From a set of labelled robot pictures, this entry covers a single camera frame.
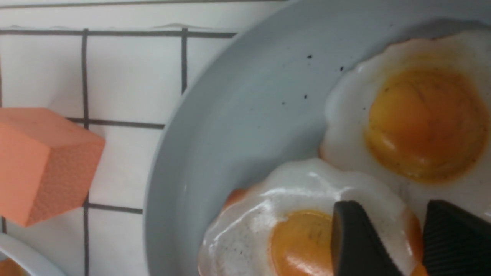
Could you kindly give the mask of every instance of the fried egg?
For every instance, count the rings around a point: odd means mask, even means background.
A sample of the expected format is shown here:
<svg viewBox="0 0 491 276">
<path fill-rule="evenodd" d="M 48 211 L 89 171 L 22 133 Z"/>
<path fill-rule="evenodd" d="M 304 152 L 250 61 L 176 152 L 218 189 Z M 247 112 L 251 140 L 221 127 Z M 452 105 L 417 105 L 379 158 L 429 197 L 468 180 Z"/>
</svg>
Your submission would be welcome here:
<svg viewBox="0 0 491 276">
<path fill-rule="evenodd" d="M 355 200 L 366 210 L 404 275 L 421 272 L 418 219 L 387 185 L 320 159 L 290 162 L 262 183 L 235 190 L 204 235 L 201 276 L 331 276 L 334 204 Z"/>
<path fill-rule="evenodd" d="M 327 97 L 322 159 L 387 183 L 423 220 L 444 199 L 491 221 L 491 33 L 389 46 Z"/>
</svg>

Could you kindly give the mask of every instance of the bowl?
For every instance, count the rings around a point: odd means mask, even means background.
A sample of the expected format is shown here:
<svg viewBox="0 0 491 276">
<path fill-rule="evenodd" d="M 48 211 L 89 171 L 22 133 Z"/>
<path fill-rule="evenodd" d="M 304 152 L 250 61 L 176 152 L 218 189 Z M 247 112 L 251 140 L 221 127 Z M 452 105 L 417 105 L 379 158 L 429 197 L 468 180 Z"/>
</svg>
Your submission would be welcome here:
<svg viewBox="0 0 491 276">
<path fill-rule="evenodd" d="M 196 276 L 235 188 L 314 157 L 343 71 L 388 44 L 491 24 L 491 1 L 304 0 L 241 35 L 191 85 L 158 148 L 144 213 L 150 275 Z"/>
<path fill-rule="evenodd" d="M 0 234 L 0 259 L 10 258 L 19 264 L 26 276 L 65 276 L 48 259 L 7 234 Z"/>
</svg>

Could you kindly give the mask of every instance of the orange cube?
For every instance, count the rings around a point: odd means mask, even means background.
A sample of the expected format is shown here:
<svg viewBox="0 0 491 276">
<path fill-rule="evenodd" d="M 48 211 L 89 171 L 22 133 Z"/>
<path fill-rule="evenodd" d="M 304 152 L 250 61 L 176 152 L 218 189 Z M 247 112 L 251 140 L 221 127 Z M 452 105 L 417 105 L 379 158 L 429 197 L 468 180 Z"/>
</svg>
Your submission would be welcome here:
<svg viewBox="0 0 491 276">
<path fill-rule="evenodd" d="M 82 206 L 104 144 L 48 109 L 0 109 L 0 215 L 29 226 Z"/>
</svg>

